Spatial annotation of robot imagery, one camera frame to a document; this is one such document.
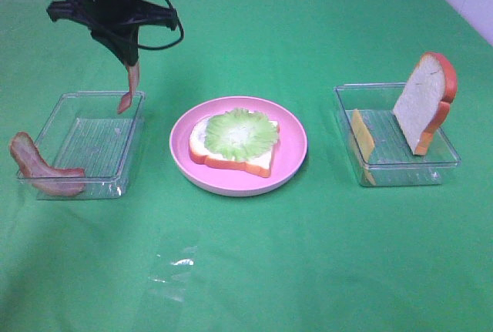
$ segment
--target bread slice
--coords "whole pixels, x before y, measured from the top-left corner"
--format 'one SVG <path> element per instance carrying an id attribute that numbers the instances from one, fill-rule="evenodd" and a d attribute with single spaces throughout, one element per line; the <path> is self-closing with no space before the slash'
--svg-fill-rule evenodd
<path id="1" fill-rule="evenodd" d="M 454 66 L 440 53 L 424 53 L 393 109 L 414 155 L 426 155 L 456 93 Z"/>
<path id="2" fill-rule="evenodd" d="M 271 173 L 275 145 L 262 155 L 246 161 L 235 161 L 234 159 L 227 159 L 220 153 L 212 153 L 205 147 L 206 128 L 211 117 L 200 120 L 190 133 L 189 155 L 191 160 L 211 168 L 242 170 L 256 176 L 268 178 Z M 270 120 L 270 123 L 279 130 L 278 122 Z"/>

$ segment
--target green tablecloth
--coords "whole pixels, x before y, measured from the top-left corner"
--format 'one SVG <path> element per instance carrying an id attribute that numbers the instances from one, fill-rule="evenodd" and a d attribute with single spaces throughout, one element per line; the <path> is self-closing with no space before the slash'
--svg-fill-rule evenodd
<path id="1" fill-rule="evenodd" d="M 129 192 L 37 201 L 15 181 L 9 139 L 36 136 L 64 92 L 127 87 L 87 30 L 51 23 L 50 1 L 0 1 L 0 330 L 492 329 L 493 49 L 446 2 L 172 0 L 186 37 L 140 53 Z M 444 129 L 463 163 L 441 186 L 363 188 L 333 87 L 405 81 L 427 50 L 458 72 Z M 307 159 L 271 193 L 209 193 L 169 153 L 184 112 L 234 95 L 271 99 L 306 129 Z"/>

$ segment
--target black cable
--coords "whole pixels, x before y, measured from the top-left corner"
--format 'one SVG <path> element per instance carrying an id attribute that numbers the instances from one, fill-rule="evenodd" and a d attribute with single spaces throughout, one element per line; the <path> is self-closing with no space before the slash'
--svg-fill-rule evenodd
<path id="1" fill-rule="evenodd" d="M 80 6 L 78 6 L 74 2 L 74 0 L 66 0 L 66 1 L 70 3 L 70 5 L 72 6 L 72 9 L 74 11 L 82 12 L 82 14 L 84 14 L 84 16 L 90 21 L 90 24 L 91 24 L 91 26 L 94 27 L 94 29 L 96 29 L 96 30 L 98 30 L 98 31 L 110 36 L 110 37 L 113 37 L 114 39 L 118 39 L 119 41 L 128 43 L 130 45 L 136 45 L 138 49 L 145 49 L 145 50 L 149 50 L 149 51 L 159 51 L 159 50 L 163 50 L 163 49 L 168 49 L 168 48 L 173 47 L 174 45 L 177 45 L 178 43 L 180 43 L 183 40 L 183 37 L 185 35 L 182 23 L 177 16 L 176 17 L 176 20 L 177 20 L 176 25 L 178 26 L 178 29 L 179 29 L 179 38 L 176 41 L 171 42 L 167 45 L 160 45 L 160 46 L 141 45 L 138 42 L 133 42 L 133 41 L 128 40 L 127 38 L 122 37 L 121 35 L 117 35 L 117 34 L 113 33 L 111 30 L 107 29 L 104 25 L 99 24 L 96 20 L 92 19 L 92 17 L 90 15 L 87 15 L 85 12 L 83 12 L 82 8 Z M 168 5 L 169 9 L 172 9 L 175 11 L 170 0 L 165 0 L 165 2 Z"/>

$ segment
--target pink plate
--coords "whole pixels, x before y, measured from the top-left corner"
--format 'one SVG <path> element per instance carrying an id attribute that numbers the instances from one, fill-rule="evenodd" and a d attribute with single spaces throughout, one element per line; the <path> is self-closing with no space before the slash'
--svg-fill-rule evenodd
<path id="1" fill-rule="evenodd" d="M 189 157 L 189 136 L 195 124 L 235 107 L 264 112 L 270 120 L 279 122 L 279 142 L 269 178 L 239 170 L 209 168 L 195 164 Z M 211 99 L 195 106 L 178 119 L 169 137 L 169 149 L 183 175 L 197 186 L 224 196 L 255 196 L 283 185 L 300 168 L 307 146 L 307 134 L 296 116 L 274 102 L 247 96 Z"/>

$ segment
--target clear plastic container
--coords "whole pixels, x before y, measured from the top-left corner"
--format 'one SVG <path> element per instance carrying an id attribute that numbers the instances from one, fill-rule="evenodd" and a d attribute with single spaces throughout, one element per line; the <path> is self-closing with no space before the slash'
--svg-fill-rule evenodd
<path id="1" fill-rule="evenodd" d="M 337 121 L 351 164 L 362 186 L 420 186 L 442 184 L 461 158 L 442 128 L 434 134 L 425 156 L 415 156 L 392 112 L 404 83 L 345 84 L 334 88 Z M 355 109 L 374 139 L 374 150 L 365 160 L 351 128 Z"/>
<path id="2" fill-rule="evenodd" d="M 57 168 L 84 168 L 85 177 L 40 176 L 17 180 L 31 187 L 38 200 L 118 198 L 131 180 L 131 167 L 143 127 L 144 92 L 136 92 L 132 106 L 116 113 L 125 92 L 74 92 L 58 100 L 35 140 L 42 158 Z M 50 196 L 32 183 L 70 185 L 84 183 L 76 196 Z"/>

